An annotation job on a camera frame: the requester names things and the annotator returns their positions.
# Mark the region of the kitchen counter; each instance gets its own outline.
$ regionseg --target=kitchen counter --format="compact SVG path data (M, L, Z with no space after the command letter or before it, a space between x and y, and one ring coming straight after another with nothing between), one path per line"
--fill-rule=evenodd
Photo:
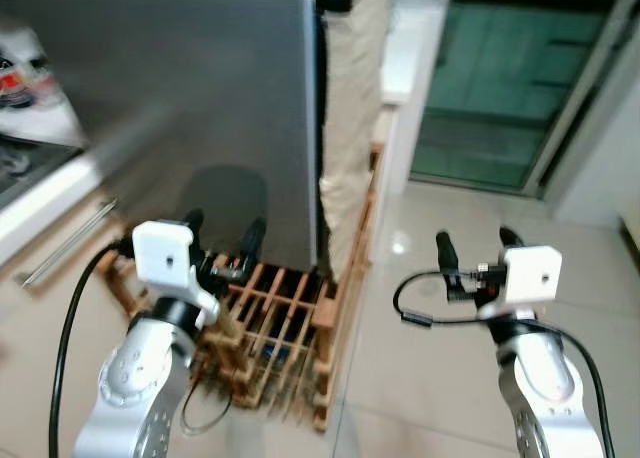
M420 82L420 71L425 64L426 67L432 67L437 51L439 34L436 38L432 36L436 16L434 9L440 10L440 15L444 13L442 5L434 8L430 6L431 1L393 0L392 21L382 68L382 95L386 105L415 107L416 94L420 94L420 89L416 89L416 83ZM75 117L64 112L63 107L48 111L29 110L24 115L14 113L10 120L5 120L5 116L9 115L0 116L4 125L0 129L6 129L15 136L38 139L44 137L45 130L51 131L53 128L56 135L61 137L58 140L60 143L70 144L78 140ZM393 147L401 147L400 141L394 140ZM387 151L389 155L392 154L392 150ZM53 172L0 211L0 266L101 182L102 176L96 169L95 161L85 154Z

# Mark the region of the tile floor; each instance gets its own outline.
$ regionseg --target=tile floor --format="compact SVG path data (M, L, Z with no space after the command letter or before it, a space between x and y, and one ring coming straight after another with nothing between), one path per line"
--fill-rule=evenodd
M260 421L232 411L204 436L173 431L169 456L220 457L516 457L513 424L497 386L489 334L481 328L423 330L399 322L391 294L407 274L437 265L434 236L447 228L460 266L498 254L500 224L564 254L557 302L546 319L577 335L605 385L617 456L640 456L640 276L614 232L558 224L537 202L410 184L391 199L339 384L330 430ZM465 316L447 305L439 281L407 289L404 303ZM595 423L593 387L585 402Z

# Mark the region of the black cable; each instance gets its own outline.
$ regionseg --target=black cable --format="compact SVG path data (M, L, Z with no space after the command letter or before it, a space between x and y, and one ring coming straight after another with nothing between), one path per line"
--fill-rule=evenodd
M198 436L203 433L206 433L211 428L216 426L220 422L220 420L222 420L226 416L226 414L229 412L229 409L231 408L231 390L229 390L229 398L227 400L227 403L224 409L213 420L200 426L192 426L189 423L187 423L187 406L191 401L191 396L193 396L194 391L196 391L196 388L200 383L200 376L201 375L199 375L198 378L196 378L195 381L193 382L193 385L191 386L191 390L189 390L189 394L187 395L187 398L184 400L184 404L182 405L182 410L180 411L180 429L187 436Z
M607 404L604 396L604 387L602 385L602 380L600 378L600 373L598 372L598 367L596 366L595 361L587 351L587 349L575 338L573 335L567 333L560 328L556 328L554 326L548 325L546 323L539 322L538 320L532 319L517 319L510 318L505 316L497 316L491 318L465 318L465 319L440 319L434 318L430 315L424 315L422 313L415 313L412 311L403 310L400 308L399 299L402 290L412 281L417 280L418 278L423 278L427 276L436 276L443 274L439 271L424 271L420 273L415 273L413 275L405 278L400 285L396 288L396 291L393 294L393 307L400 315L402 321L408 321L410 323L414 323L417 325L425 326L430 328L433 325L441 325L441 326L455 326L455 325L471 325L471 324L484 324L491 325L496 323L521 323L529 326L530 328L536 329L537 331L552 333L560 336L561 338L565 338L569 341L582 355L585 363L587 364L587 368L589 369L589 374L591 375L591 380L593 381L593 385L596 393L596 401L598 403L598 418L600 422L600 430L602 432L602 441L604 443L604 451L606 458L615 458L615 451L613 449L613 439L611 438L611 430L609 428L609 418L607 415ZM470 276L469 273L458 273L460 276Z
M76 316L80 296L87 284L89 276L91 276L93 269L100 262L102 257L109 251L116 249L118 249L118 243L111 243L91 258L91 261L87 264L80 276L80 279L78 280L78 284L76 285L71 297L71 302L69 303L69 309L67 310L67 316L64 319L64 325L62 326L62 333L60 335L58 356L56 358L56 372L53 379L53 389L51 391L51 408L49 410L49 458L58 458L59 456L58 425L60 418L60 399L62 397L62 380L64 378L64 366L67 359L67 348L69 347L71 327L73 326L73 319Z

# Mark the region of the metal rod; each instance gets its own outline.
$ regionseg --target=metal rod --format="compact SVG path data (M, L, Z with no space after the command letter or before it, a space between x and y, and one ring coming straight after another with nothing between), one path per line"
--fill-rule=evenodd
M47 256L42 263L40 263L31 272L21 272L16 274L13 279L22 288L29 288L33 286L43 275L45 275L49 269L54 266L64 255L66 255L73 247L84 238L95 226L113 209L118 206L117 200L111 200L108 203L104 203L102 207L86 221L76 232L71 235L64 243L56 248L49 256Z

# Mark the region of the white cabinet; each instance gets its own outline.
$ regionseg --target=white cabinet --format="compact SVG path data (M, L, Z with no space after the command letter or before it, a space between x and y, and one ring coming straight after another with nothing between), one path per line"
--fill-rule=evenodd
M67 306L86 264L102 246L121 235L121 226L115 218L104 218L33 288L21 288L14 277L37 267L105 199L101 192L93 193L0 269L0 449L21 458L47 456L51 387ZM60 456L70 455L93 407L100 366L122 340L127 323L101 279L91 277L78 307L67 355Z

